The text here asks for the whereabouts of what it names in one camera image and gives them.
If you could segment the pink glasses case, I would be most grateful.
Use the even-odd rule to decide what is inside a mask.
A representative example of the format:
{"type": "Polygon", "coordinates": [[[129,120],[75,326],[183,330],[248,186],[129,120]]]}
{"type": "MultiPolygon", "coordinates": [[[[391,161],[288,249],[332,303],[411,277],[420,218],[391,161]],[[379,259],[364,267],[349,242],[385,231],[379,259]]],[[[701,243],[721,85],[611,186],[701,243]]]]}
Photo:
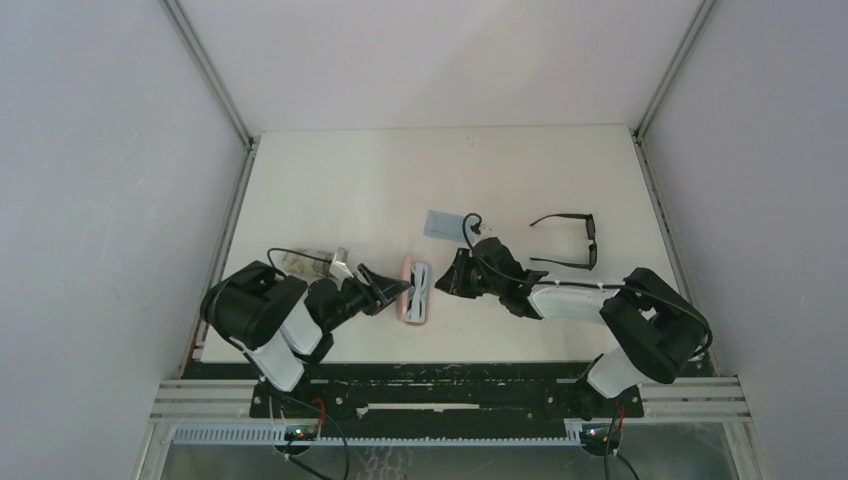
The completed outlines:
{"type": "MultiPolygon", "coordinates": [[[[414,262],[420,262],[420,261],[414,261],[411,256],[407,256],[404,259],[404,262],[403,262],[402,268],[401,268],[401,279],[402,280],[408,280],[410,282],[410,267],[411,267],[411,264],[414,263],[414,262]]],[[[406,320],[405,320],[406,313],[407,313],[407,301],[408,301],[410,289],[407,292],[402,293],[396,301],[397,318],[398,318],[399,321],[401,321],[401,322],[403,322],[407,325],[422,326],[422,325],[415,325],[415,324],[407,323],[406,320]]]]}

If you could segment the map print glasses case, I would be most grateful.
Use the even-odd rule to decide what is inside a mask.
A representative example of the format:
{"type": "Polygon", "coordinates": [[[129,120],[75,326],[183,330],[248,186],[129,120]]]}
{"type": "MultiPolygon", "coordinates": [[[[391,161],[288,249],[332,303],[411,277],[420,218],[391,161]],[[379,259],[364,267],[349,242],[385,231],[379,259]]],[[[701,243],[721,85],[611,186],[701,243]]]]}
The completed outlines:
{"type": "Polygon", "coordinates": [[[287,274],[304,277],[328,277],[333,253],[312,249],[293,249],[280,257],[281,269],[287,274]]]}

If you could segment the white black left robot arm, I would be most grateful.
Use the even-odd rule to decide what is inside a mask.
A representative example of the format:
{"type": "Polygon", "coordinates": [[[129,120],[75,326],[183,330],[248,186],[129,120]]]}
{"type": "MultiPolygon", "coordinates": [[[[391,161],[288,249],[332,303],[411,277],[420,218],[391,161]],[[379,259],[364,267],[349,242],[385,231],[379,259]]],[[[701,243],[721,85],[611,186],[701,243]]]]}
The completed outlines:
{"type": "Polygon", "coordinates": [[[308,282],[254,261],[204,296],[199,316],[276,390],[291,392],[308,364],[334,345],[332,332],[359,314],[375,316],[412,287],[365,265],[341,281],[308,282]]]}

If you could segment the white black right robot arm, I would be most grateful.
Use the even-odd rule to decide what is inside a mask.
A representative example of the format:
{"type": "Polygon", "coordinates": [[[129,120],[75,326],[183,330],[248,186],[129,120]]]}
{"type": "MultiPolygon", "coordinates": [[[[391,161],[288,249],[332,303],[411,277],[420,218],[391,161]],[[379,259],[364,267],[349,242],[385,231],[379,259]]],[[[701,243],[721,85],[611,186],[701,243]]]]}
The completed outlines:
{"type": "Polygon", "coordinates": [[[566,281],[524,268],[496,237],[458,249],[435,287],[460,298],[494,296],[517,317],[606,327],[616,345],[581,378],[605,399],[648,381],[673,383],[712,341],[705,317],[648,268],[634,269],[619,284],[566,281]]]}

